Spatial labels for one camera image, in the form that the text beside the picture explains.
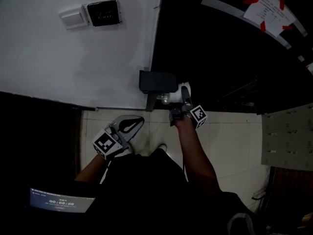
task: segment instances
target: light switch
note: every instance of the light switch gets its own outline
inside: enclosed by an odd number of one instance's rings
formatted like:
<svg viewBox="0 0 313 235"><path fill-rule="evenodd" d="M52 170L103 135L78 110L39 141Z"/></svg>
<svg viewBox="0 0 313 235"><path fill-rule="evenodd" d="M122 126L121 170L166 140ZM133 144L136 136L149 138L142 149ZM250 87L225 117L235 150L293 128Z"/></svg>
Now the light switch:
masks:
<svg viewBox="0 0 313 235"><path fill-rule="evenodd" d="M59 17L66 29L87 26L89 24L82 6L76 9L60 12Z"/></svg>

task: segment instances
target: forearm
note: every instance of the forearm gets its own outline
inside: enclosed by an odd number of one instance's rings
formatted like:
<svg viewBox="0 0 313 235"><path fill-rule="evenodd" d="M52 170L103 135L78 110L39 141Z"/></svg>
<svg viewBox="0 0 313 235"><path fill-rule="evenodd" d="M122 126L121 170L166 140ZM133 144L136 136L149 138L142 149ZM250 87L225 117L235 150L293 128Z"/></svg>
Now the forearm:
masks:
<svg viewBox="0 0 313 235"><path fill-rule="evenodd" d="M176 124L188 179L207 195L221 191L214 168L201 147L191 119L184 117Z"/></svg>
<svg viewBox="0 0 313 235"><path fill-rule="evenodd" d="M107 167L107 161L97 154L81 173L79 173L75 180L89 183L100 183Z"/></svg>

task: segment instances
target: person's right arm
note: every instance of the person's right arm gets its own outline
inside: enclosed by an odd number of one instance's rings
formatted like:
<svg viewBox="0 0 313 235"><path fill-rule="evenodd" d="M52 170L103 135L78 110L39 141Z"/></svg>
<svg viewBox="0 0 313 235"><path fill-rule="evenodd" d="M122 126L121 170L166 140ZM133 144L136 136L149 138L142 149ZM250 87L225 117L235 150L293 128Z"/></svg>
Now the person's right arm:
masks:
<svg viewBox="0 0 313 235"><path fill-rule="evenodd" d="M179 140L189 183L210 196L221 192L214 168L204 153L191 119L177 120Z"/></svg>

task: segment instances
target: black exit button panel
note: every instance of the black exit button panel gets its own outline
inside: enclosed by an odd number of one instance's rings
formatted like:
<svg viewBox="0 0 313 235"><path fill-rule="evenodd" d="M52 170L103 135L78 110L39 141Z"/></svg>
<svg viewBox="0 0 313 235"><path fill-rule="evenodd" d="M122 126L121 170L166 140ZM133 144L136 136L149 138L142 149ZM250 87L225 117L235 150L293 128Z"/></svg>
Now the black exit button panel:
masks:
<svg viewBox="0 0 313 235"><path fill-rule="evenodd" d="M93 26L119 24L117 0L96 2L87 5Z"/></svg>

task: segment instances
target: red tape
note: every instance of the red tape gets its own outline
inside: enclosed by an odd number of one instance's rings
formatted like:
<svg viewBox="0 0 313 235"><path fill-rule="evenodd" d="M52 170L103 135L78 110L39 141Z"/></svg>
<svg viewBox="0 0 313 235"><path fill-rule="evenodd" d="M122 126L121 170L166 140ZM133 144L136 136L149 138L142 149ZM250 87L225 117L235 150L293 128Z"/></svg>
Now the red tape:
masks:
<svg viewBox="0 0 313 235"><path fill-rule="evenodd" d="M258 2L259 0L243 0L243 3L244 4L252 4L252 3L256 3Z"/></svg>
<svg viewBox="0 0 313 235"><path fill-rule="evenodd" d="M283 26L283 29L292 30L292 26Z"/></svg>
<svg viewBox="0 0 313 235"><path fill-rule="evenodd" d="M284 10L284 8L285 8L285 0L280 0L279 8L281 10Z"/></svg>
<svg viewBox="0 0 313 235"><path fill-rule="evenodd" d="M265 29L265 21L261 22L261 32L265 32L266 29Z"/></svg>

